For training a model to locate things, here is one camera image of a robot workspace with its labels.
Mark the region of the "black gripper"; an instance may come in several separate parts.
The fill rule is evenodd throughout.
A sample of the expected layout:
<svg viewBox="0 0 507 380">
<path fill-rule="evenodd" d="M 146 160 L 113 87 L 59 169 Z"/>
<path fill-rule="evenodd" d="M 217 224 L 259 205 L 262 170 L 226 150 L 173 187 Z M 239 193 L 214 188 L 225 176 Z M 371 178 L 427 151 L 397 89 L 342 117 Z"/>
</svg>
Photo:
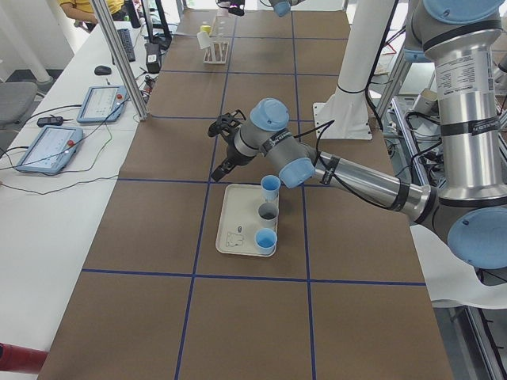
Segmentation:
<svg viewBox="0 0 507 380">
<path fill-rule="evenodd" d="M 245 14 L 245 1 L 244 0 L 219 0 L 215 2 L 219 8 L 220 16 L 243 16 Z"/>
<path fill-rule="evenodd" d="M 240 130 L 229 135 L 222 133 L 222 137 L 227 143 L 227 156 L 212 172 L 211 179 L 214 182 L 219 182 L 234 167 L 248 165 L 257 156 L 257 149 L 252 148 L 243 141 Z"/>
</svg>

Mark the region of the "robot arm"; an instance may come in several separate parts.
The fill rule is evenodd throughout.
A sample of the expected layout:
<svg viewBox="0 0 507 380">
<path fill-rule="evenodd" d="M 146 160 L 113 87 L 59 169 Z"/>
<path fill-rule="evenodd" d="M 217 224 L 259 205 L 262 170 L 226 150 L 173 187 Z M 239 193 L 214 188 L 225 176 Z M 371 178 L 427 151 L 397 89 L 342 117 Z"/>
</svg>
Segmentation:
<svg viewBox="0 0 507 380">
<path fill-rule="evenodd" d="M 491 47 L 501 35 L 498 1 L 412 1 L 396 68 L 431 62 L 436 106 L 394 114 L 395 131 L 409 152 L 387 175 L 308 145 L 288 130 L 288 109 L 265 98 L 249 114 L 220 115 L 208 134 L 227 155 L 212 173 L 221 180 L 263 156 L 294 188 L 314 178 L 372 206 L 400 212 L 435 233 L 462 261 L 482 269 L 506 265 L 506 183 L 494 96 Z"/>
<path fill-rule="evenodd" d="M 293 6 L 300 4 L 300 0 L 268 0 L 261 1 L 261 4 L 272 8 L 278 17 L 288 14 Z M 245 15 L 245 0 L 216 1 L 215 4 L 222 10 L 226 10 L 229 14 L 238 17 Z"/>
</svg>

